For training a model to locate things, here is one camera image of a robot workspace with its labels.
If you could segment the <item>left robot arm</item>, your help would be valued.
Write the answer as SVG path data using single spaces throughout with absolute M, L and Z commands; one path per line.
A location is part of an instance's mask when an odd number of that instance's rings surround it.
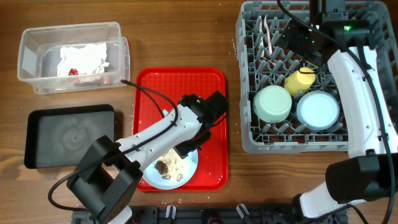
M 184 95 L 176 108 L 147 129 L 116 142 L 102 136 L 82 157 L 67 187 L 97 222 L 125 223 L 144 171 L 170 149 L 181 158 L 198 149 L 227 107 L 219 92 L 207 99 Z

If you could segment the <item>white napkin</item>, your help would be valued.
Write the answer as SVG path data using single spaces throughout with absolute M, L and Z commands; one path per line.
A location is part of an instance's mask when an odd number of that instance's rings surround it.
M 60 49 L 61 61 L 57 65 L 57 76 L 66 77 L 71 68 L 78 70 L 79 75 L 104 73 L 109 66 L 107 46 L 101 44 L 87 44 L 82 48 L 62 47 Z

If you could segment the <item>light blue bowl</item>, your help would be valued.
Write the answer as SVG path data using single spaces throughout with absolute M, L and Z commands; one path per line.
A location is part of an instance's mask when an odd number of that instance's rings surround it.
M 296 115 L 301 123 L 314 131 L 330 128 L 338 119 L 337 100 L 325 91 L 311 91 L 299 100 Z

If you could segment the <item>light blue plate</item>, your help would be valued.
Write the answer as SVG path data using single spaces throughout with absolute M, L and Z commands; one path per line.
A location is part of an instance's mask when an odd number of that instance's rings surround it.
M 154 168 L 157 161 L 167 164 L 168 173 L 160 175 Z M 186 184 L 194 175 L 198 166 L 198 152 L 193 151 L 182 159 L 174 149 L 170 149 L 155 160 L 145 171 L 143 179 L 152 187 L 160 190 L 172 190 Z

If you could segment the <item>white plastic spoon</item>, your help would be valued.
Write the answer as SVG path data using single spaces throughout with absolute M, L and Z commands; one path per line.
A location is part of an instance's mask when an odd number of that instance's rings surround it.
M 263 26 L 266 29 L 268 52 L 269 52 L 269 55 L 272 55 L 273 49 L 272 49 L 272 42 L 271 42 L 271 33 L 269 30 L 269 26 L 267 24 L 267 15 L 264 16 Z

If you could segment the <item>white plastic fork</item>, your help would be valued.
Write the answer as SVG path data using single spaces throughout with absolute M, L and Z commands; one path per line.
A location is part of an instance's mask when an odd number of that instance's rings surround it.
M 263 20 L 262 17 L 260 17 L 260 23 L 259 23 L 259 53 L 260 53 L 260 58 L 264 58 L 264 51 L 265 51 L 265 47 L 264 47 L 264 33 L 263 33 Z

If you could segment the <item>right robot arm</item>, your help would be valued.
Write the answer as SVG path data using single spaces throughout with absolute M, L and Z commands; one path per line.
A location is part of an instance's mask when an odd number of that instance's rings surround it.
M 397 192 L 397 132 L 379 81 L 370 23 L 328 21 L 315 28 L 293 18 L 279 46 L 315 65 L 328 67 L 340 94 L 348 130 L 349 158 L 328 166 L 324 183 L 298 195 L 302 219 L 318 220 L 380 198 L 389 201 L 389 218 Z

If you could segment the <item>mint green bowl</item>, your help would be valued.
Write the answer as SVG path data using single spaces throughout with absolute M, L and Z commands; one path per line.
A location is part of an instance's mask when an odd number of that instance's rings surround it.
M 257 117 L 267 123 L 285 120 L 292 107 L 289 92 L 281 86 L 271 85 L 258 91 L 254 96 L 253 110 Z

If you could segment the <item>yellow plastic cup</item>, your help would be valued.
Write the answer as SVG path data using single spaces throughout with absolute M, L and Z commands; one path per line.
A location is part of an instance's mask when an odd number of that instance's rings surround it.
M 291 96 L 299 91 L 305 93 L 315 81 L 315 72 L 308 67 L 301 67 L 288 76 L 284 82 L 284 88 Z

